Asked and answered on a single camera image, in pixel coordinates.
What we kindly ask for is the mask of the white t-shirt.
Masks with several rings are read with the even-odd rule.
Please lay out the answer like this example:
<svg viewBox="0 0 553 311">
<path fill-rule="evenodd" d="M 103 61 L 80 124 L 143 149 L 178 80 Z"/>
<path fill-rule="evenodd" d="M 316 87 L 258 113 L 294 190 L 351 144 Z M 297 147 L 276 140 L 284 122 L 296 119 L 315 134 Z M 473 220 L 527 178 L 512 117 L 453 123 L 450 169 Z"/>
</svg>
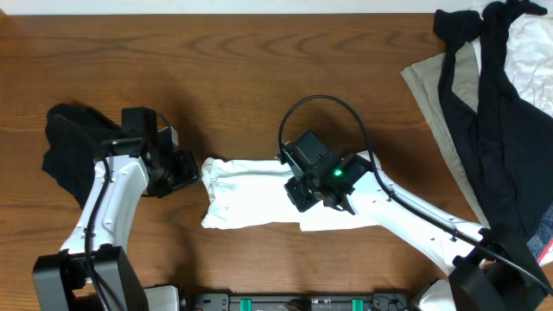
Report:
<svg viewBox="0 0 553 311">
<path fill-rule="evenodd" d="M 210 201 L 201 225 L 208 229 L 297 223 L 303 232 L 319 232 L 377 224 L 320 202 L 305 213 L 299 212 L 284 188 L 293 176 L 292 170 L 277 160 L 225 161 L 209 157 L 203 162 L 201 173 Z"/>
</svg>

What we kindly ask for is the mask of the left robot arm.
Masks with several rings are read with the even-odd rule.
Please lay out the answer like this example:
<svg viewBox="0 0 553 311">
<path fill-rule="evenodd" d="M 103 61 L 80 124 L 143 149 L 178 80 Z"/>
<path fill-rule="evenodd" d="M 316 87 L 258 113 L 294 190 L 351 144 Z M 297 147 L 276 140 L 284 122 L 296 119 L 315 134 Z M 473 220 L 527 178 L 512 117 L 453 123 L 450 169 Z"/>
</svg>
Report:
<svg viewBox="0 0 553 311">
<path fill-rule="evenodd" d="M 53 255 L 37 258 L 43 310 L 180 310 L 173 284 L 144 287 L 127 255 L 137 205 L 200 179 L 193 152 L 160 113 L 124 108 L 120 124 L 91 107 L 58 104 L 47 114 L 42 169 L 79 203 L 81 215 Z"/>
</svg>

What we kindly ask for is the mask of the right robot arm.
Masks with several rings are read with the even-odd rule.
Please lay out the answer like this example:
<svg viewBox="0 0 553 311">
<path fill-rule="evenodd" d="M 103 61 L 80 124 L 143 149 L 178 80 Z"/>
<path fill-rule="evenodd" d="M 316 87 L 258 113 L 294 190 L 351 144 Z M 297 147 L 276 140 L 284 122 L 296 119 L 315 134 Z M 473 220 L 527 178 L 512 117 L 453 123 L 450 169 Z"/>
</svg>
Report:
<svg viewBox="0 0 553 311">
<path fill-rule="evenodd" d="M 280 143 L 294 173 L 286 192 L 304 213 L 321 203 L 375 221 L 429 258 L 446 279 L 414 310 L 535 310 L 551 295 L 541 267 L 516 232 L 457 218 L 392 181 L 374 155 L 340 158 L 312 131 Z"/>
</svg>

